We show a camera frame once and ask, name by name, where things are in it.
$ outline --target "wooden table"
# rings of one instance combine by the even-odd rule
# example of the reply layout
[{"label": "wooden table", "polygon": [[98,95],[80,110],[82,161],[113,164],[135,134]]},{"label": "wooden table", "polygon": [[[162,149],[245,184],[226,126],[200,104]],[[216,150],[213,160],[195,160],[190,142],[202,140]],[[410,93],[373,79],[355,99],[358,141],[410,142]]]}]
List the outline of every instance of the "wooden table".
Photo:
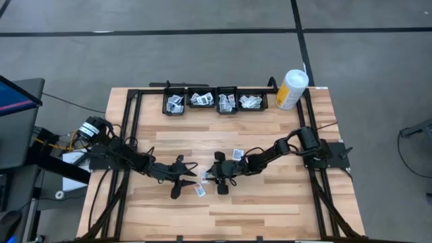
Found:
[{"label": "wooden table", "polygon": [[[121,124],[128,88],[113,88],[106,118]],[[329,91],[310,88],[317,126],[336,122]],[[225,152],[231,159],[233,149],[247,151],[256,146],[264,149],[275,140],[299,128],[297,110],[283,111],[275,105],[275,95],[268,94],[269,108],[264,112],[238,112],[219,115],[216,109],[185,107],[183,116],[162,114],[162,94],[145,94],[142,98],[138,123],[138,151],[155,146],[157,162],[171,164],[178,155],[185,162],[197,162],[194,169],[200,181],[202,171],[214,162],[215,151]],[[307,110],[304,112],[308,122]],[[133,108],[128,120],[132,126]],[[338,141],[338,125],[319,130],[327,141]],[[296,138],[290,141],[298,144]],[[363,226],[350,178],[340,169],[328,169],[329,183],[336,208],[358,233]],[[78,236],[87,232],[88,214],[103,171],[92,173],[81,216]],[[97,196],[92,222],[105,208],[111,173],[103,180]],[[265,240],[319,239],[311,184],[301,157],[288,155],[269,164],[259,175],[236,178],[237,186],[229,185],[228,195],[218,195],[214,184],[202,185],[206,195],[199,198],[193,186],[185,187],[177,200],[169,197],[170,182],[131,173],[128,186],[121,240]],[[113,235],[117,209],[111,216],[109,236]],[[331,225],[323,206],[327,234]]]}]

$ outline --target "monitor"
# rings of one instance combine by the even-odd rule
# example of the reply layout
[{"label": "monitor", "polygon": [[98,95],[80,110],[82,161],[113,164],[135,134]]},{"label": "monitor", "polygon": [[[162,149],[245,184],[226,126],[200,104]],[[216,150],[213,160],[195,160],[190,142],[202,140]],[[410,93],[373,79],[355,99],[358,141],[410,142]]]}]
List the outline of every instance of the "monitor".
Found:
[{"label": "monitor", "polygon": [[40,107],[42,101],[18,85],[0,76],[0,117]]}]

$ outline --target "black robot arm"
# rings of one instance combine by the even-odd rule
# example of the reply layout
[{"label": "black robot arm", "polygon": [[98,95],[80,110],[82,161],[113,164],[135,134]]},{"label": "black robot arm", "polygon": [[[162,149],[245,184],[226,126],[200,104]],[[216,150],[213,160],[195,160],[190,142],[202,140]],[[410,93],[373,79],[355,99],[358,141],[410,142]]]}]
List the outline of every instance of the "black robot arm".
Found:
[{"label": "black robot arm", "polygon": [[[293,136],[298,137],[302,145],[301,151],[288,143],[288,140]],[[228,194],[228,186],[225,180],[229,180],[235,186],[236,182],[233,178],[236,176],[259,174],[267,167],[268,163],[281,156],[294,154],[301,157],[312,156],[317,159],[326,159],[331,156],[326,141],[323,139],[319,140],[315,131],[310,127],[303,127],[292,131],[285,138],[276,140],[272,147],[265,151],[263,150],[262,153],[249,155],[250,151],[246,152],[240,161],[226,160],[225,154],[222,152],[215,153],[216,162],[207,173],[213,176],[212,178],[208,178],[208,180],[213,180],[218,185],[218,194]]]},{"label": "black robot arm", "polygon": [[110,159],[123,167],[155,178],[159,183],[165,180],[173,182],[174,187],[171,190],[172,199],[177,199],[180,196],[182,187],[196,183],[181,180],[180,176],[196,176],[191,170],[198,165],[197,163],[183,163],[183,155],[179,155],[171,165],[155,163],[156,157],[153,156],[154,147],[147,153],[138,153],[133,146],[126,144],[123,139],[115,135],[111,123],[103,118],[89,117],[82,124],[77,134],[76,140],[84,140],[92,145],[91,152],[94,153],[89,153],[90,158],[102,157]]}]

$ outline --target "metal bracket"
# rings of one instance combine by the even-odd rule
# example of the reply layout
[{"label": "metal bracket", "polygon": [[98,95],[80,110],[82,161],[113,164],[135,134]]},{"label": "metal bracket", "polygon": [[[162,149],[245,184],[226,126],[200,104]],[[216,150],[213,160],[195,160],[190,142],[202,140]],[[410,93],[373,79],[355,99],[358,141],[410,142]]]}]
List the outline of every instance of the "metal bracket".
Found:
[{"label": "metal bracket", "polygon": [[269,79],[269,83],[267,83],[267,86],[268,86],[268,87],[273,87],[273,92],[274,92],[274,93],[277,93],[277,91],[279,90],[279,89],[277,88],[276,80],[275,80],[275,78],[274,78],[273,76],[270,77],[270,79]]},{"label": "metal bracket", "polygon": [[348,160],[347,152],[350,150],[345,148],[345,144],[343,142],[329,142],[327,145],[331,151],[330,158],[319,160],[314,157],[308,157],[304,160],[304,166],[313,169],[349,168],[350,161]]},{"label": "metal bracket", "polygon": [[128,90],[128,94],[126,95],[126,99],[130,100],[130,99],[134,98],[139,92],[140,92],[140,90],[138,90],[138,89]]},{"label": "metal bracket", "polygon": [[45,128],[41,128],[37,138],[42,140],[43,143],[34,142],[30,149],[44,155],[50,155],[53,151],[53,147],[48,146],[48,144],[57,144],[59,135],[56,135]]}]

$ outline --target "small black tray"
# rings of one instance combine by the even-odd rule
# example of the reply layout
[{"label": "small black tray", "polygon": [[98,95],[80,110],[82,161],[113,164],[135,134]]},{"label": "small black tray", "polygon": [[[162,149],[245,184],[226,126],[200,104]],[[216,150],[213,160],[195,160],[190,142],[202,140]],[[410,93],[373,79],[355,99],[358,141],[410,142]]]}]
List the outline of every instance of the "small black tray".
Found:
[{"label": "small black tray", "polygon": [[[249,97],[250,95],[253,95],[255,97],[261,97],[263,101],[261,101],[261,105],[259,108],[243,108],[242,103],[240,102],[240,97],[245,95],[246,97]],[[267,93],[264,91],[259,91],[255,89],[239,89],[237,91],[237,106],[240,111],[264,111],[265,109],[269,108],[269,103],[267,101]]]},{"label": "small black tray", "polygon": [[[219,110],[219,95],[234,95],[236,107],[234,107],[231,112],[225,112]],[[237,87],[217,87],[216,88],[216,110],[221,115],[230,115],[235,114],[238,111],[238,95],[237,95]]]},{"label": "small black tray", "polygon": [[[182,99],[182,105],[183,105],[183,112],[181,113],[171,113],[170,111],[167,111],[167,102],[168,98],[172,97],[173,95],[178,95],[183,97]],[[184,110],[186,109],[186,89],[185,88],[164,88],[163,89],[163,104],[162,104],[162,113],[166,115],[183,115]]]},{"label": "small black tray", "polygon": [[[213,96],[213,104],[212,105],[193,105],[192,101],[190,101],[190,98],[192,98],[192,95],[194,95],[194,93],[197,93],[198,95],[205,95],[207,93],[211,93],[211,95]],[[187,100],[186,100],[186,104],[190,107],[190,108],[213,108],[214,106],[216,106],[216,88],[214,87],[194,87],[194,88],[188,88],[188,96],[187,96]]]}]

